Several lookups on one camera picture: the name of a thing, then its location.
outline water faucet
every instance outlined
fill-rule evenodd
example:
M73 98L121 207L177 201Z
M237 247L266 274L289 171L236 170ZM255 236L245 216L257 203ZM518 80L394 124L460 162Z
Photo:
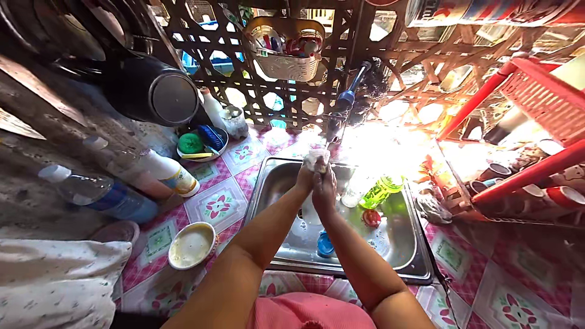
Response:
M352 84L347 90L339 94L333 112L323 115L324 118L329 119L327 122L327 131L325 132L327 145L339 142L343 137L347 117L349 116L349 113L353 108L353 103L356 100L356 89L362 82L365 73L370 69L371 63L369 61L363 61L359 72L356 74L355 78L353 78Z

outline white bowl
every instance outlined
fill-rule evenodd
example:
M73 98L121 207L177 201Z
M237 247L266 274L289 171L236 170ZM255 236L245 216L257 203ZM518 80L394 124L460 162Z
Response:
M223 154L223 151L225 151L225 149L228 147L228 132L221 129L221 128L217 128L217 127L212 127L215 129L215 131L225 140L225 144L224 146L221 148L221 150L218 151L219 154L215 154L212 156L208 156L208 157L203 157L201 159L183 159L183 160L189 160L189 161L195 161L195 162L207 162L207 161L211 161L211 160L215 160L217 158L219 158L219 156L221 154ZM192 131L191 133L196 133L197 135L199 135L199 133L197 132L197 130ZM179 157L181 157L181 159L183 158L183 155L186 153L183 153L179 150L179 147L177 147L177 153L179 154Z
M183 228L168 249L168 263L177 270L199 265L216 248L214 227L208 222L195 222Z

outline blue bottle cap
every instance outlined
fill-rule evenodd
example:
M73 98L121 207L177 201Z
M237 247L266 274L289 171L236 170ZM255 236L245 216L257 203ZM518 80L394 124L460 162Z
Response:
M335 250L327 232L321 232L317 239L317 254L321 257L331 257Z

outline green plastic bottle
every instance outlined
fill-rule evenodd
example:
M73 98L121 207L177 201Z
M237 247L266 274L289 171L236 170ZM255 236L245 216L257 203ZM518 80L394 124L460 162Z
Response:
M360 200L360 206L366 209L374 209L384 202L390 194L402 191L403 187L404 177L400 175L382 176L382 178L378 179L376 185Z

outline tiled countertop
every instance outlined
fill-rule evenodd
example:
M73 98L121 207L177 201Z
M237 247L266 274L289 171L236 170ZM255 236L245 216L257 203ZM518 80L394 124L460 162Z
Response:
M118 308L176 313L242 225L262 160L269 155L302 158L309 148L324 144L314 132L250 126L250 136L231 141L220 158L185 164L201 189L184 205L141 227L147 244L116 284ZM332 160L346 160L343 150L333 152ZM211 223L221 244L209 262L174 270L167 262L172 238L196 221ZM585 277L567 265L558 239L541 243L541 229L517 225L422 226L438 268L448 277L449 301L440 285L409 288L437 327L585 329ZM347 280L283 271L264 273L259 296L304 291L361 305Z

